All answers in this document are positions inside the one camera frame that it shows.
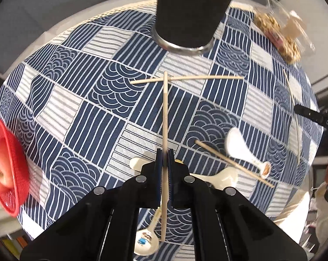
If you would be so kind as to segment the white spoon with cartoon print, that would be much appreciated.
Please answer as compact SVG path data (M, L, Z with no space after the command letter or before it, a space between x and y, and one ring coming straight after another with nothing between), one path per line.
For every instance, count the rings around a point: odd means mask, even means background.
M161 208L157 208L147 228L136 232L134 254L148 256L154 254L159 249L159 238L155 234L155 227L161 217L161 213Z

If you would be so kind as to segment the white spoon with decorated handle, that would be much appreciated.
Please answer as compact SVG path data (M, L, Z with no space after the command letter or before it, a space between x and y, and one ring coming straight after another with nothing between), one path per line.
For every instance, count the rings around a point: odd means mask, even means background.
M262 179L268 178L270 175L272 165L269 161L261 162L247 147L246 142L241 134L241 131L233 127L227 133L225 138L225 151L226 153L235 159L246 161L260 171L260 176Z

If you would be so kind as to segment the plain white ceramic spoon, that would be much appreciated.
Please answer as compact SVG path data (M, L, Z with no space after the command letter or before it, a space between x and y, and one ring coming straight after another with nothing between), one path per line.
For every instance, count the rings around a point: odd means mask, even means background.
M129 166L131 169L141 172L142 165L147 163L151 163L151 161L141 157L134 157L130 160ZM238 171L233 167L226 167L213 176L205 176L195 173L191 173L190 175L212 184L215 189L219 190L224 190L226 187L236 188L238 181Z

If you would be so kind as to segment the clear plastic cookie box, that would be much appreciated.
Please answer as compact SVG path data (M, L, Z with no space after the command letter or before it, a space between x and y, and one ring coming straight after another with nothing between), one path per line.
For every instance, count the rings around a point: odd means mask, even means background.
M264 8L256 8L254 23L286 63L294 64L303 56L315 54L304 21L294 10L286 10L278 0L266 0Z

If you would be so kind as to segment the red plastic basket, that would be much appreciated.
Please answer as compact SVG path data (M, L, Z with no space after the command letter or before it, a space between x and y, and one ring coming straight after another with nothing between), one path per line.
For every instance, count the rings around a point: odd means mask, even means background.
M17 138L0 120L0 205L16 217L29 194L29 169Z

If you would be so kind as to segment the front red apple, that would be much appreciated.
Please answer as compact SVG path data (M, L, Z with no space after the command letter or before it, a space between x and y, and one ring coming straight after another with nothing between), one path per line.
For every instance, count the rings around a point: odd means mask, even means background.
M0 194L7 193L13 189L13 174L7 143L5 139L0 140Z

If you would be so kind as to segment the blue patterned tablecloth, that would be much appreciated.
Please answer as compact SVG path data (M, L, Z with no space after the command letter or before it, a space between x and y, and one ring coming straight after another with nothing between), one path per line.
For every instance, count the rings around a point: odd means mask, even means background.
M191 172L226 167L196 140L224 151L233 127L269 161L274 187L238 174L237 189L276 219L309 171L322 128L293 105L317 109L311 83L254 24L230 7L202 56L167 52L151 37L156 4L147 1L91 18L22 61L0 88L0 119L29 160L30 194L19 221L38 236L97 185L134 175L130 160L152 159L162 143L162 85L143 78L197 75L169 86L169 147Z

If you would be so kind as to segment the black cylindrical utensil holder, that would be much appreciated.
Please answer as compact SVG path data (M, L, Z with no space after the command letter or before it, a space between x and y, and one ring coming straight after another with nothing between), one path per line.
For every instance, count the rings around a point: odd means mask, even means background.
M152 38L175 54L202 55L213 47L213 36L231 0L157 0Z

